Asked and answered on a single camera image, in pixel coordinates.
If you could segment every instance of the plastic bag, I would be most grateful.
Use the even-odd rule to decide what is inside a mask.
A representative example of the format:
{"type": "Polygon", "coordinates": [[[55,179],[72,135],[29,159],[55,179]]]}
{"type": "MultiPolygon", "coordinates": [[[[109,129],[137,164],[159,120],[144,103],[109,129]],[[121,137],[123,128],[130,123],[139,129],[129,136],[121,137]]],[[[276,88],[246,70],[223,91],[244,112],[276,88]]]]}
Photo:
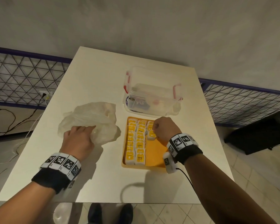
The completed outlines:
{"type": "Polygon", "coordinates": [[[105,144],[112,139],[117,132],[115,104],[107,102],[91,102],[77,106],[73,112],[64,114],[64,119],[58,126],[58,135],[69,131],[73,126],[96,126],[90,138],[95,145],[105,144]]]}

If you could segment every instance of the white table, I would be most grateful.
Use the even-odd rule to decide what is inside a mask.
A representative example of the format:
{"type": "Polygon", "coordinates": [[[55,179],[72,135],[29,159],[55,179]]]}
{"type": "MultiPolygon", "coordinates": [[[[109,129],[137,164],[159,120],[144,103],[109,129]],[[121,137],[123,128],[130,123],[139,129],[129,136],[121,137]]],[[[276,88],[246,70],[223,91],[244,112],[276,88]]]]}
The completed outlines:
{"type": "Polygon", "coordinates": [[[182,79],[182,108],[172,119],[183,132],[195,138],[206,157],[233,179],[194,68],[80,47],[0,192],[0,201],[8,200],[26,186],[42,162],[60,149],[62,139],[57,136],[57,129],[63,113],[74,110],[78,105],[105,101],[116,104],[116,125],[121,135],[103,148],[96,148],[82,164],[82,172],[69,196],[57,196],[56,200],[200,203],[180,171],[166,174],[121,166],[127,117],[141,117],[128,113],[122,103],[125,73],[133,66],[176,74],[182,79]]]}

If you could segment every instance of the wall outlet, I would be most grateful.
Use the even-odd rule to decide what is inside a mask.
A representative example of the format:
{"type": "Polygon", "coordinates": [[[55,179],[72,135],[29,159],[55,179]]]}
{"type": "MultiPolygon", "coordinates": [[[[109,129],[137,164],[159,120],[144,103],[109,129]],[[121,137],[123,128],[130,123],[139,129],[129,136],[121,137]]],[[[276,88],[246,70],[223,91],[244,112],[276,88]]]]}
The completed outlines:
{"type": "Polygon", "coordinates": [[[53,92],[50,90],[39,90],[38,92],[41,96],[45,93],[46,95],[44,96],[44,99],[46,100],[50,99],[53,96],[53,92]]]}

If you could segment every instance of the metal grid panel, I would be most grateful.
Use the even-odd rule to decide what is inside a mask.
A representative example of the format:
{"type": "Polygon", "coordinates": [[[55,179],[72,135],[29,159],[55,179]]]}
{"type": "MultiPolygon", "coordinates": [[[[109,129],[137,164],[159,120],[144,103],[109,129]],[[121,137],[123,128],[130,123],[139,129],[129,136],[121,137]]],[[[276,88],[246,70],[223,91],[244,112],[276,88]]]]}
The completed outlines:
{"type": "Polygon", "coordinates": [[[245,126],[280,110],[280,94],[211,84],[204,92],[215,123],[245,126]]]}
{"type": "Polygon", "coordinates": [[[39,91],[54,93],[68,66],[67,63],[0,53],[0,102],[45,106],[39,91]]]}

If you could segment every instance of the hand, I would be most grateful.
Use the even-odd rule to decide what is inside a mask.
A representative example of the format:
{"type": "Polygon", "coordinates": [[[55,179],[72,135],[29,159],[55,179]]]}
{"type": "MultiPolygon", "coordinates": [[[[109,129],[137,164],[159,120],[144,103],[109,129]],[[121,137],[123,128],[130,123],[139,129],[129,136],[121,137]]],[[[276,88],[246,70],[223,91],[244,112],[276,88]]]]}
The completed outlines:
{"type": "Polygon", "coordinates": [[[59,152],[72,155],[82,162],[94,148],[90,134],[95,127],[72,127],[70,131],[66,131],[59,152]]]}
{"type": "Polygon", "coordinates": [[[174,135],[181,133],[179,127],[170,117],[161,117],[153,123],[153,131],[156,136],[168,142],[174,135]]]}

